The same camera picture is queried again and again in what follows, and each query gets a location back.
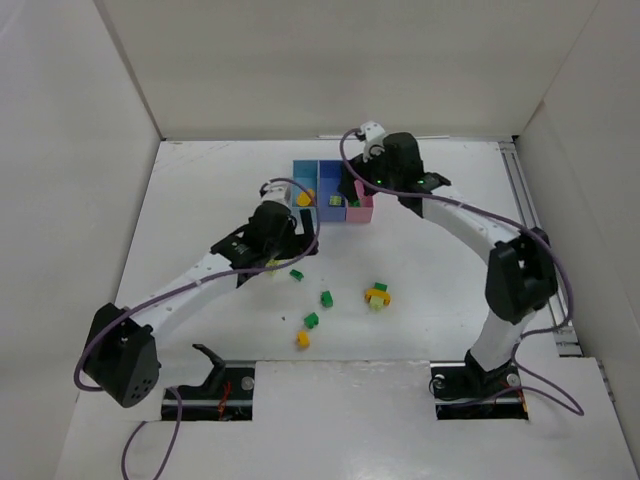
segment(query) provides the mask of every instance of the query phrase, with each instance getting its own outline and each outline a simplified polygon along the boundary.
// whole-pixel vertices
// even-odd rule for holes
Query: yellow block
[[[364,299],[368,302],[371,300],[371,297],[380,297],[384,301],[385,306],[391,303],[391,295],[387,292],[383,292],[382,290],[378,290],[377,288],[370,288],[364,294]]]
[[[298,332],[298,345],[300,348],[307,348],[311,345],[311,341],[309,340],[309,335],[307,332]]]
[[[316,192],[313,191],[313,188],[307,188],[307,190],[309,190],[311,197],[315,198]],[[311,205],[311,198],[309,198],[309,195],[305,192],[300,192],[296,201],[298,202],[299,207],[308,207]]]

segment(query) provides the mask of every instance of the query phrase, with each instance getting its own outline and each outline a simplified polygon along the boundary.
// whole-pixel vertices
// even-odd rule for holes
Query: white enclosure wall
[[[100,0],[167,137],[521,133],[597,0]]]
[[[54,475],[159,142],[91,0],[0,6],[0,478]]]
[[[600,0],[520,137],[543,226],[576,291],[575,326],[602,359],[640,464],[640,2]]]

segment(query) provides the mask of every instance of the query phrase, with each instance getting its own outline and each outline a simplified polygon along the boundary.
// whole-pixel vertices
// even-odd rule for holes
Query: green block
[[[299,272],[297,270],[291,270],[289,272],[289,275],[291,275],[293,278],[295,278],[296,280],[298,280],[299,282],[302,281],[302,279],[304,278],[304,275],[302,275],[302,272]]]
[[[382,307],[384,307],[384,299],[382,297],[371,297],[369,306],[375,311],[382,310]]]
[[[316,313],[311,313],[304,317],[304,324],[309,330],[318,325],[318,323],[320,323],[320,319]]]
[[[322,303],[324,308],[333,307],[333,298],[331,297],[331,292],[329,290],[322,292],[320,295],[320,303]]]

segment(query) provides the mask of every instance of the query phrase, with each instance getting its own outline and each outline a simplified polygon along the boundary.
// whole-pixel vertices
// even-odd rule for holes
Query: white table surface
[[[450,178],[470,202],[517,218],[497,144],[423,140],[420,147],[426,170]],[[291,173],[293,159],[337,158],[336,148],[328,140],[163,143],[117,304],[132,306],[195,263],[251,215],[266,179]],[[525,342],[520,358],[569,382],[586,417],[528,396],[530,422],[436,422],[428,369],[415,361],[463,357],[486,317],[486,267],[395,199],[375,201],[369,225],[323,224],[320,253],[296,267],[303,282],[287,272],[254,278],[208,305],[159,352],[164,384],[202,381],[210,365],[194,342],[228,360],[338,361],[259,363],[254,421],[186,425],[163,478],[636,478],[597,365],[559,359],[551,336]],[[376,281],[389,285],[393,301],[371,313],[362,296]],[[328,311],[319,306],[325,289],[335,302]],[[299,351],[295,333],[311,311],[320,325]],[[550,321],[545,310],[532,326]],[[363,382],[368,390],[359,389]],[[159,418],[160,399],[156,389],[123,410],[104,394],[82,394],[56,478],[120,478],[126,437],[136,422]],[[130,455],[134,478],[152,476],[173,427],[145,428]]]

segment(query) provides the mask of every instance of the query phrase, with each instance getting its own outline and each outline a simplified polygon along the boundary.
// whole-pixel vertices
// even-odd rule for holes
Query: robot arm
[[[296,234],[296,220],[287,206],[289,188],[269,185],[261,194],[262,203],[246,225],[213,245],[188,271],[140,303],[163,295],[167,297],[165,302],[125,317],[87,356],[83,371],[121,406],[136,405],[158,382],[160,363],[156,344],[164,343],[173,330],[207,303],[232,292],[260,273],[269,261],[291,259],[310,248],[315,239],[311,212],[308,209],[300,212],[303,233]],[[310,254],[315,253],[317,245]],[[198,280],[230,270],[244,273],[220,276],[217,281],[201,284]],[[176,289],[189,284],[193,286],[194,282],[195,288],[185,288],[181,295],[175,295]],[[100,308],[94,316],[85,348],[107,325],[126,312],[112,303]],[[194,347],[212,360],[216,374],[224,368],[224,362],[206,347]]]
[[[424,172],[416,139],[409,133],[387,135],[369,122],[356,137],[365,142],[364,152],[349,161],[363,179],[382,188],[431,194],[466,203],[451,182],[434,172]],[[348,201],[357,200],[355,178],[343,166],[338,190]],[[365,186],[365,194],[375,190]],[[469,212],[456,204],[428,198],[399,197],[399,202],[416,215],[440,225],[471,248],[487,264],[485,298],[489,314],[480,337],[467,352],[462,375],[447,388],[440,385],[442,398],[478,398],[503,388],[510,368],[511,352],[527,324],[557,291],[552,259],[529,236]],[[545,239],[540,229],[533,229]]]

